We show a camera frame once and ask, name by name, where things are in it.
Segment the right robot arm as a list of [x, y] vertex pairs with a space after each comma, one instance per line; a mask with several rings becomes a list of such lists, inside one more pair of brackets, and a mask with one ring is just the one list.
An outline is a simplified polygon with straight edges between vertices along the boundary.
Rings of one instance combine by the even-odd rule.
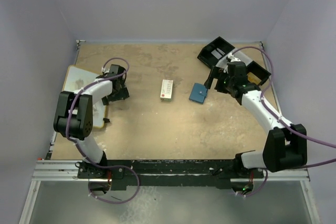
[[281, 117], [263, 97], [260, 87], [248, 80], [247, 67], [243, 62], [229, 62], [225, 68], [213, 67], [205, 87], [209, 89], [213, 80], [217, 81], [216, 91], [230, 94], [255, 117], [267, 133], [262, 151], [249, 151], [235, 156], [237, 168], [263, 168], [278, 172], [299, 168], [307, 163], [306, 128]]

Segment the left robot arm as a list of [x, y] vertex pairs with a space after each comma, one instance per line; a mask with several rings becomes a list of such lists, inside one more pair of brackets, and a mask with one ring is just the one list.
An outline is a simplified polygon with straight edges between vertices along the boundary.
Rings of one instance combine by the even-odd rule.
[[125, 85], [129, 68], [112, 64], [102, 70], [94, 82], [76, 91], [62, 91], [58, 97], [53, 127], [63, 137], [73, 142], [84, 161], [96, 167], [106, 167], [105, 152], [91, 136], [93, 106], [104, 106], [129, 97]]

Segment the yellow framed whiteboard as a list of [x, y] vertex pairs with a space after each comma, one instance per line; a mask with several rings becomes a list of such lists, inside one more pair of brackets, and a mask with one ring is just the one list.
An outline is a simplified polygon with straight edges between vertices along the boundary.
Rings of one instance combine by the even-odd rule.
[[[83, 68], [78, 68], [75, 65], [70, 65], [67, 70], [66, 78], [64, 81], [64, 91], [77, 91], [86, 85], [94, 82], [98, 73], [87, 71]], [[106, 117], [107, 107], [103, 105], [102, 100], [98, 101], [97, 96], [93, 99], [93, 127], [101, 129], [104, 127], [104, 118]]]

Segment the black and white sorting tray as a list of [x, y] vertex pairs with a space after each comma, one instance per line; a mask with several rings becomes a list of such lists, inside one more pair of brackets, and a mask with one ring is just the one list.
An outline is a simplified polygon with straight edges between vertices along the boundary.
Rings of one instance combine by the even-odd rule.
[[[217, 50], [222, 54], [220, 60], [216, 59], [212, 55], [213, 50]], [[228, 63], [227, 56], [235, 50], [236, 48], [232, 44], [224, 40], [222, 37], [217, 37], [201, 50], [197, 58], [210, 69], [213, 66], [225, 68], [226, 64]], [[234, 57], [245, 63], [247, 68], [247, 75], [251, 73], [259, 78], [260, 82], [257, 84], [258, 86], [263, 85], [271, 76], [271, 73], [269, 71], [267, 71], [256, 61], [252, 60], [241, 50], [238, 53], [234, 54]]]

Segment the blue leather card holder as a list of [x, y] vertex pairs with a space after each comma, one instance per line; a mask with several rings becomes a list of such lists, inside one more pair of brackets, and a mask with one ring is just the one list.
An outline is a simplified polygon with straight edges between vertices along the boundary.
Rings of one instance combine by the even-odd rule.
[[200, 83], [194, 83], [189, 96], [189, 100], [198, 104], [203, 104], [207, 97], [208, 89]]

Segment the white card box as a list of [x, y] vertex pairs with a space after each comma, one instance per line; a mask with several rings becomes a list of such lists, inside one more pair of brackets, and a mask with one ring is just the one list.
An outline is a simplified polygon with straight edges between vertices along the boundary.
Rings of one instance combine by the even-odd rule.
[[160, 100], [161, 101], [171, 101], [173, 93], [173, 80], [162, 80]]

